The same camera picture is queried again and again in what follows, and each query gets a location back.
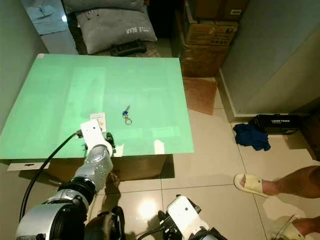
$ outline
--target brown cardboard box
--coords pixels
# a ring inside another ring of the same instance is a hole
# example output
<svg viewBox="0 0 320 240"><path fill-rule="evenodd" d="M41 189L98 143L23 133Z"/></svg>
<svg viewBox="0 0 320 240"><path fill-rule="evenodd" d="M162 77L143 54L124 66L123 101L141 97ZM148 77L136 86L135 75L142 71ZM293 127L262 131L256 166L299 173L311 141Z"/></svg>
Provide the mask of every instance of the brown cardboard box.
<svg viewBox="0 0 320 240"><path fill-rule="evenodd" d="M238 29L234 21L197 21L193 19L188 3L182 15L182 29L186 44L230 45Z"/></svg>
<svg viewBox="0 0 320 240"><path fill-rule="evenodd" d="M249 0L188 0L197 20L238 21Z"/></svg>
<svg viewBox="0 0 320 240"><path fill-rule="evenodd" d="M112 172L120 181L154 178L161 174L168 154L112 157ZM54 159L47 174L62 182L70 181L84 158Z"/></svg>
<svg viewBox="0 0 320 240"><path fill-rule="evenodd" d="M195 78L214 77L228 53L229 46L186 44L180 13L176 12L175 16L171 48L172 56L180 59L182 75Z"/></svg>

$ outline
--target white tape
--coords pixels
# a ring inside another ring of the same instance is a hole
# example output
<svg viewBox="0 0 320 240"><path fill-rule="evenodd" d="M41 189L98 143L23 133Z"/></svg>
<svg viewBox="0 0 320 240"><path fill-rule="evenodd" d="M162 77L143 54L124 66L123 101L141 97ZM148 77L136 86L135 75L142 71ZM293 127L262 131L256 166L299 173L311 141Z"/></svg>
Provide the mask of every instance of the white tape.
<svg viewBox="0 0 320 240"><path fill-rule="evenodd" d="M154 154L165 154L165 144L160 140L154 140Z"/></svg>
<svg viewBox="0 0 320 240"><path fill-rule="evenodd" d="M45 57L45 54L44 53L39 53L36 58L37 59L43 59Z"/></svg>
<svg viewBox="0 0 320 240"><path fill-rule="evenodd" d="M122 155L124 154L124 148L125 145L118 145L115 147L115 153L113 154L114 157L122 157Z"/></svg>

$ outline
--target green tabletop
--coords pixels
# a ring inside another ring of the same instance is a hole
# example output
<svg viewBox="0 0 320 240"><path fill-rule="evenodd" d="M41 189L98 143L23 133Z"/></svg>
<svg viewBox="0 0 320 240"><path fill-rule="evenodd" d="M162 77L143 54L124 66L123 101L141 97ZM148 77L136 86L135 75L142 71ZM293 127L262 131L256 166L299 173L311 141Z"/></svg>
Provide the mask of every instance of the green tabletop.
<svg viewBox="0 0 320 240"><path fill-rule="evenodd" d="M122 112L130 105L131 125ZM105 113L106 128L123 156L192 153L193 143L178 58L38 56L0 135L0 159L45 159L90 114ZM85 156L72 139L56 158Z"/></svg>

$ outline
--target person's leg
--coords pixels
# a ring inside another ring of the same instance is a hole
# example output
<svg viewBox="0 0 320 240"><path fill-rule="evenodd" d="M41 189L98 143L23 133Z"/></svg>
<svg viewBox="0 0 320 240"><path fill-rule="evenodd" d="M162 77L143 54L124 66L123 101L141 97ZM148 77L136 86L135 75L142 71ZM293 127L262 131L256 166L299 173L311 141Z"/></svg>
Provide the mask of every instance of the person's leg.
<svg viewBox="0 0 320 240"><path fill-rule="evenodd" d="M243 177L242 186L245 183L246 177ZM320 166L304 167L275 181L262 180L262 191L268 195L286 193L310 199L320 198ZM296 219L292 224L303 236L320 233L320 216Z"/></svg>
<svg viewBox="0 0 320 240"><path fill-rule="evenodd" d="M320 198L320 166L301 168L279 180L262 180L262 191L268 195L293 194L304 198Z"/></svg>

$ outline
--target gray pillow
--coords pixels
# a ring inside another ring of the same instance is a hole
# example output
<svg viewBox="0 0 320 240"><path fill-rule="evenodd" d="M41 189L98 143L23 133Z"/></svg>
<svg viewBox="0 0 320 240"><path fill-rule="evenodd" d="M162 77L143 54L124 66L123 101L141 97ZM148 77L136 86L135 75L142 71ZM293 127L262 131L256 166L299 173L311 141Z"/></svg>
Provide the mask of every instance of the gray pillow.
<svg viewBox="0 0 320 240"><path fill-rule="evenodd" d="M63 0L67 14L95 8L139 10L144 0Z"/></svg>
<svg viewBox="0 0 320 240"><path fill-rule="evenodd" d="M76 13L88 54L140 39L156 41L147 8L141 11L98 8Z"/></svg>

